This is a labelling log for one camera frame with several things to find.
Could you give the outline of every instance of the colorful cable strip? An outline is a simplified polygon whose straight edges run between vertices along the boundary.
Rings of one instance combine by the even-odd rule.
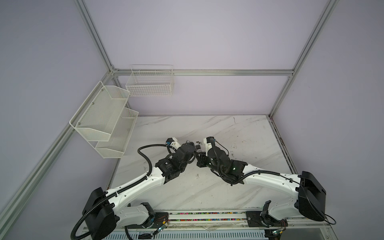
[[[245,214],[245,212],[171,212],[170,215],[182,214]]]
[[[240,221],[247,220],[246,218],[210,218],[210,219],[171,219],[170,222],[188,222],[188,221]]]

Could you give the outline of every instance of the white marble table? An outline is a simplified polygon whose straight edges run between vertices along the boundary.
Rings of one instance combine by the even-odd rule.
[[[148,144],[164,144],[169,137],[180,143],[203,141],[214,136],[230,151],[230,158],[281,173],[290,173],[266,116],[173,116],[138,117],[127,151],[120,161],[112,187],[117,187],[148,170],[147,162],[137,149]],[[164,158],[165,147],[143,149],[152,165]],[[245,209],[262,207],[270,199],[284,194],[256,185],[230,186],[211,173],[199,168],[196,160],[185,172],[161,187],[144,193],[132,205],[149,202],[155,210],[182,209]]]

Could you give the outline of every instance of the white mesh basket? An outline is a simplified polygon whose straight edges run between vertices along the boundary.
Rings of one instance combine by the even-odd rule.
[[[79,110],[70,120],[70,125],[103,158],[121,158],[127,148],[138,112],[126,108],[129,91],[116,87],[101,87],[83,115]]]
[[[125,89],[103,85],[73,127],[87,141],[108,141],[128,96]]]
[[[96,144],[95,149],[103,158],[121,158],[124,155],[138,114],[129,108],[123,109],[110,140]]]
[[[126,88],[130,96],[172,96],[172,65],[131,65]]]

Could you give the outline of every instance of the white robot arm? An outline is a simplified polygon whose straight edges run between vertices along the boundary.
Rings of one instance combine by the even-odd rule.
[[[228,154],[215,145],[214,137],[207,137],[203,142],[205,152],[197,151],[200,146],[195,146],[189,141],[180,144],[174,137],[167,139],[166,144],[139,148],[137,152],[147,160],[149,171],[105,192],[101,188],[94,190],[83,210],[82,218],[72,230],[71,239],[79,240],[91,235],[93,240],[100,240],[116,227],[127,225],[151,227],[155,212],[149,203],[135,207],[131,207],[129,203],[146,191],[178,177],[195,158],[197,166],[209,167],[214,174],[231,185],[255,184],[287,195],[287,198],[273,203],[267,201],[261,212],[249,212],[248,223],[253,221],[260,227],[269,227],[276,223],[281,224],[280,220],[284,218],[298,215],[315,221],[324,221],[326,192],[309,172],[297,175],[260,169],[246,162],[229,159]],[[152,168],[151,161],[141,150],[154,146],[167,147],[169,154]],[[76,236],[76,231],[83,221],[86,222],[89,232]]]

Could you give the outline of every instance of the black cable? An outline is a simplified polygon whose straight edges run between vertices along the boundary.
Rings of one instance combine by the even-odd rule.
[[[237,180],[237,178],[235,176],[227,175],[225,172],[223,172],[222,168],[223,168],[223,165],[220,166],[220,171],[221,171],[223,178],[226,178],[227,181],[230,181],[230,182],[234,182]]]
[[[172,149],[175,150],[175,152],[176,152],[176,149],[175,149],[174,147],[172,147],[171,145],[168,145],[168,144],[167,144],[167,150],[168,150],[168,152],[171,154],[172,152],[170,151],[170,148],[172,148]]]
[[[79,240],[79,239],[83,239],[85,238],[86,236],[89,236],[91,234],[91,232],[86,232],[80,236],[76,236],[76,232],[77,230],[79,229],[80,225],[83,223],[83,221],[97,208],[99,207],[101,204],[103,204],[106,200],[108,199],[111,199],[113,197],[115,197],[117,194],[115,192],[115,194],[111,194],[109,195],[108,197],[104,198],[104,199],[101,199],[100,201],[98,201],[95,205],[92,206],[92,208],[84,213],[84,215],[78,220],[78,222],[76,223],[76,225],[73,227],[72,229],[72,232],[71,232],[71,239],[72,240]]]
[[[144,153],[141,152],[141,150],[143,150],[144,148],[147,148],[147,147],[167,147],[167,146],[168,145],[166,145],[166,144],[151,144],[151,145],[139,147],[139,149],[137,150],[138,154],[140,154],[143,158],[145,158],[145,160],[147,160],[148,165],[149,165],[149,170],[148,170],[147,176],[149,176],[152,173],[152,163],[151,163],[150,159]]]
[[[165,158],[169,158],[170,156],[173,156],[173,155],[174,155],[174,153],[170,153]]]
[[[213,169],[211,169],[211,172],[213,172],[216,176],[220,177]]]
[[[124,228],[125,228],[125,234],[127,235],[127,238],[128,238],[129,240],[133,240],[132,237],[131,237],[131,236],[129,235],[129,233],[128,233],[128,227],[125,226]]]
[[[231,182],[231,181],[229,181],[229,180],[223,178],[223,175],[222,175],[222,173],[221,173],[221,168],[220,168],[220,159],[219,159],[219,157],[218,157],[218,155],[217,155],[217,153],[216,153],[216,149],[215,149],[215,140],[214,140],[214,139],[212,139],[211,144],[212,144],[212,148],[214,149],[215,157],[216,157],[216,159],[217,159],[217,166],[218,166],[218,168],[217,168],[217,172],[218,172],[218,175],[219,175],[219,177],[221,177],[221,179],[224,180],[226,183],[231,184],[231,186],[234,185],[234,184],[238,184],[239,182],[241,182],[241,181],[244,180],[245,178],[247,178],[247,177],[249,177],[249,176],[251,176],[251,175],[254,175],[254,174],[261,174],[261,173],[263,173],[263,174],[272,174],[272,175],[276,175],[276,176],[283,177],[283,178],[285,178],[285,179],[287,179],[287,180],[289,180],[289,181],[292,181],[292,182],[295,182],[295,183],[299,184],[299,187],[303,188],[305,197],[307,198],[308,202],[310,203],[310,201],[309,201],[309,199],[308,199],[308,196],[307,196],[307,193],[306,193],[306,189],[305,189],[300,183],[298,183],[298,182],[296,182],[296,181],[294,181],[294,180],[292,180],[292,179],[289,179],[289,178],[287,178],[287,177],[284,177],[284,176],[281,175],[279,172],[272,172],[272,171],[267,171],[267,170],[256,170],[256,171],[252,171],[252,172],[249,172],[249,173],[247,173],[247,174],[244,174],[241,178],[239,178],[237,181],[234,181],[234,182]],[[317,210],[312,206],[311,203],[310,203],[310,206],[312,207],[312,209],[313,209],[313,210],[314,210],[320,217],[322,217],[322,216],[317,212]],[[330,217],[330,218],[334,221],[334,223],[331,223],[331,222],[327,221],[327,220],[324,218],[324,221],[325,221],[325,222],[327,222],[327,223],[329,223],[329,224],[331,224],[331,225],[335,225],[335,224],[336,224],[336,220],[335,220],[333,217],[331,217],[331,216],[329,216],[329,215],[327,215],[327,214],[324,214],[324,215]]]
[[[220,146],[222,146],[227,152],[228,152],[228,154],[227,154],[227,156],[229,157],[229,151],[228,151],[228,149],[226,149],[223,145],[221,145],[218,141],[216,141]]]
[[[78,222],[76,223],[76,225],[73,227],[72,229],[72,232],[71,232],[71,240],[80,240],[80,239],[83,239],[85,238],[86,236],[89,236],[91,233],[90,232],[86,232],[80,236],[76,236],[76,232],[77,230],[79,229],[80,225],[84,222],[84,220],[97,208],[99,207],[102,203],[104,203],[105,201],[117,196],[117,194],[120,194],[136,185],[138,185],[139,183],[145,181],[147,179],[147,176],[149,176],[151,173],[152,173],[152,163],[151,163],[151,160],[144,154],[142,153],[140,150],[144,149],[144,148],[147,148],[147,147],[166,147],[167,145],[165,144],[152,144],[152,145],[147,145],[147,146],[143,146],[143,147],[140,147],[137,152],[145,158],[145,160],[147,160],[148,162],[148,165],[149,165],[149,170],[148,170],[148,173],[146,174],[146,176],[142,177],[141,179],[137,180],[136,182],[132,183],[132,184],[129,184],[128,186],[125,186],[119,190],[117,190],[116,192],[112,193],[111,195],[105,197],[104,199],[101,199],[100,201],[98,201],[96,204],[94,204],[92,206],[92,208],[86,212],[79,220]]]
[[[331,225],[336,225],[336,220],[333,217],[331,217],[331,216],[329,216],[327,214],[324,214],[324,215],[326,215],[327,217],[330,217],[334,221],[334,223],[331,223],[331,222],[328,222],[327,220],[324,219],[325,222],[327,222],[327,223],[329,223]]]
[[[190,160],[190,161],[187,161],[187,164],[191,164],[191,163],[193,163],[193,161],[195,160],[195,158],[196,158],[196,153],[193,153],[193,159]]]

